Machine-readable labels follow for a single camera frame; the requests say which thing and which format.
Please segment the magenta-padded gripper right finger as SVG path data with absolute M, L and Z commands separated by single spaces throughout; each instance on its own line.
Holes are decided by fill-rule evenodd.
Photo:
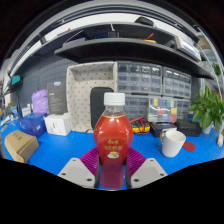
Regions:
M 126 186 L 129 189 L 146 186 L 166 175 L 155 158 L 146 158 L 133 148 L 129 150 L 126 160 Z

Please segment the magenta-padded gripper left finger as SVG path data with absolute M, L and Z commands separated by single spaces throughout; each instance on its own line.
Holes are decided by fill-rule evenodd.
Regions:
M 84 188 L 98 188 L 100 164 L 97 149 L 89 150 L 80 158 L 71 158 L 58 176 Z

